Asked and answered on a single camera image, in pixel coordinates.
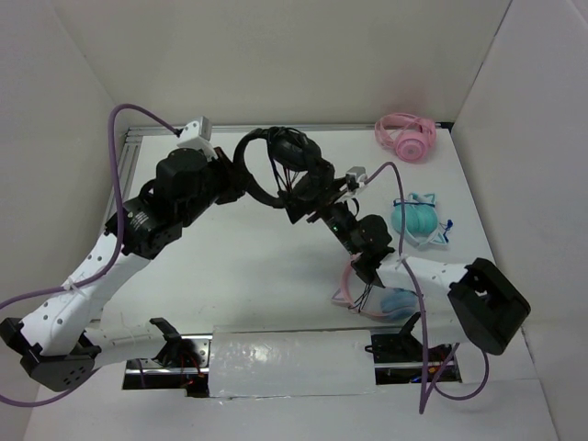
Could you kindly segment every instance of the wall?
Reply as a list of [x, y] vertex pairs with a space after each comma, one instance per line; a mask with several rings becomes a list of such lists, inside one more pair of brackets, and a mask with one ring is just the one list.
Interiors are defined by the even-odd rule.
[[[107, 195], [113, 102], [42, 0], [0, 3], [0, 300], [62, 283], [96, 239]], [[21, 316], [38, 301], [3, 311]], [[0, 392], [38, 386], [0, 345]], [[22, 439], [30, 411], [0, 404], [2, 439]]]
[[291, 124], [455, 120], [509, 0], [53, 3], [118, 101], [176, 123]]
[[586, 0], [514, 0], [454, 128], [562, 441], [586, 439], [587, 18]]

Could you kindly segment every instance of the pink ear cup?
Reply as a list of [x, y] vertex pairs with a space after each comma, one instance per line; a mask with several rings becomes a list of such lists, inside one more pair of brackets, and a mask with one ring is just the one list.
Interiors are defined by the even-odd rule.
[[[387, 129], [400, 127], [396, 139]], [[380, 119], [375, 127], [376, 141], [386, 150], [394, 151], [403, 161], [412, 163], [422, 160], [435, 145], [435, 122], [407, 113], [392, 113]]]
[[429, 151], [427, 137], [423, 133], [405, 131], [394, 140], [394, 151], [403, 161], [420, 161]]

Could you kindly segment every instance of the teal headphones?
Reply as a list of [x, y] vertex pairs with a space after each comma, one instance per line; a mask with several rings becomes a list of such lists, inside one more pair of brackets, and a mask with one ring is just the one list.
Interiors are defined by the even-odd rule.
[[[394, 200], [393, 207], [392, 227], [400, 232], [402, 227], [401, 201]], [[453, 222], [448, 220], [447, 224], [439, 223], [435, 210], [435, 193], [422, 196], [410, 193], [408, 199], [404, 201], [404, 211], [406, 213], [404, 235], [411, 245], [421, 248], [429, 243], [441, 246], [446, 246], [449, 243], [447, 232], [453, 226]]]

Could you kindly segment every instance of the white table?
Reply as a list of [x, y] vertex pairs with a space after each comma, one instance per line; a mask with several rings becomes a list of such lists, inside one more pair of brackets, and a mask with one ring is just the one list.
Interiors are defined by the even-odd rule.
[[[213, 143], [232, 154], [242, 132], [216, 132]], [[371, 130], [309, 131], [340, 175], [353, 165], [374, 171], [389, 159]], [[492, 259], [467, 181], [446, 130], [426, 164], [397, 161], [405, 190], [436, 192], [439, 213], [455, 223], [447, 250], [410, 254], [449, 263]], [[130, 194], [151, 179], [156, 163], [175, 148], [171, 136], [145, 136]], [[262, 143], [246, 155], [263, 187], [274, 188]], [[392, 173], [360, 198], [361, 214], [386, 221], [398, 197]], [[398, 234], [392, 233], [394, 244]], [[103, 324], [143, 323], [165, 317], [182, 333], [215, 330], [292, 330], [373, 327], [378, 323], [331, 304], [347, 254], [320, 222], [292, 226], [286, 213], [246, 196], [212, 207], [184, 237], [134, 277], [105, 308]], [[480, 380], [481, 358], [463, 345], [458, 363], [463, 384]], [[242, 399], [184, 398], [180, 390], [123, 391], [124, 366], [103, 368], [71, 397], [33, 412], [26, 439], [534, 439], [555, 440], [542, 389], [521, 334], [506, 353], [492, 357], [486, 390], [466, 402], [433, 395], [419, 417], [418, 385], [387, 386], [347, 397]], [[39, 398], [48, 392], [41, 390]]]

